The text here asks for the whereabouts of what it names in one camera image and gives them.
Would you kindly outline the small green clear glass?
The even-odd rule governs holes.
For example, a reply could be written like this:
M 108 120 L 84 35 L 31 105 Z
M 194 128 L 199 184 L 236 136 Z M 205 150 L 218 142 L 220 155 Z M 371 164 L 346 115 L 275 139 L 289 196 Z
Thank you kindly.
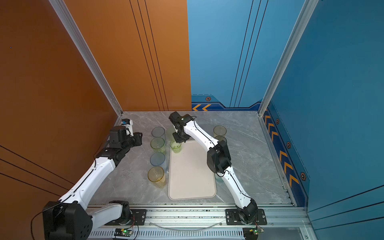
M 182 150 L 182 144 L 177 143 L 175 140 L 172 140 L 170 142 L 170 147 L 171 147 L 171 150 L 173 151 L 173 153 L 175 153 L 175 154 L 180 153 Z

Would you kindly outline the green dotted textured cup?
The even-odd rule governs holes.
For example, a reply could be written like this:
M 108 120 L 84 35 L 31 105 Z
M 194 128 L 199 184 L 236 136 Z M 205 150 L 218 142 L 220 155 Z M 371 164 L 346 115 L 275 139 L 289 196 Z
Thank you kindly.
M 173 136 L 173 133 L 175 133 L 176 130 L 175 130 L 175 127 L 174 126 L 171 126 L 171 127 L 168 127 L 166 129 L 166 135 L 167 135 L 167 140 L 168 141 L 174 141 L 174 136 Z

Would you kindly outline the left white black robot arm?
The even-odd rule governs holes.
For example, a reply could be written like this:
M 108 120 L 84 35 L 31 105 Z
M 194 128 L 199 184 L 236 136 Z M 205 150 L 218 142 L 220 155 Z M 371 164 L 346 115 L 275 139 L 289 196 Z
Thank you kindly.
M 128 119 L 109 133 L 109 145 L 101 149 L 81 179 L 57 202 L 43 208 L 46 240 L 86 240 L 91 232 L 111 221 L 130 224 L 133 214 L 127 201 L 112 201 L 98 210 L 88 205 L 103 181 L 133 147 L 142 145 L 143 134 L 133 132 Z

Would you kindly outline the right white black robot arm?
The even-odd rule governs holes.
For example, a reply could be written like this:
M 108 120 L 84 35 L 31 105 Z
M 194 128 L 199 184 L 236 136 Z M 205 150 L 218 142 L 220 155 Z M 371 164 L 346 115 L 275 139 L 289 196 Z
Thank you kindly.
M 256 222 L 259 208 L 235 174 L 228 144 L 215 139 L 204 131 L 198 125 L 195 116 L 189 114 L 181 116 L 178 112 L 173 112 L 170 114 L 169 120 L 176 130 L 173 136 L 177 143 L 185 143 L 193 138 L 207 151 L 207 165 L 214 174 L 223 179 L 235 200 L 240 220 L 245 225 Z

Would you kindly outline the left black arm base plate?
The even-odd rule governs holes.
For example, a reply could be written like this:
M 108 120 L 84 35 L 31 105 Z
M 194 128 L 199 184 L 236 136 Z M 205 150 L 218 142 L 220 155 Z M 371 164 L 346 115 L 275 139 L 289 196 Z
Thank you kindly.
M 130 218 L 119 218 L 105 224 L 105 226 L 143 226 L 146 221 L 146 209 L 130 209 Z

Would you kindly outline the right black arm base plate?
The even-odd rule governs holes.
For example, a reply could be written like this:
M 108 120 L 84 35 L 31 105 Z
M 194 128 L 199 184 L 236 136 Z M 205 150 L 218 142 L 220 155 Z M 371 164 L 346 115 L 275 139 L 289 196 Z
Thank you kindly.
M 266 226 L 268 224 L 265 211 L 263 209 L 258 209 L 257 215 L 252 223 L 246 224 L 240 218 L 239 211 L 236 209 L 226 209 L 226 223 L 229 226 L 234 225 L 258 225 Z

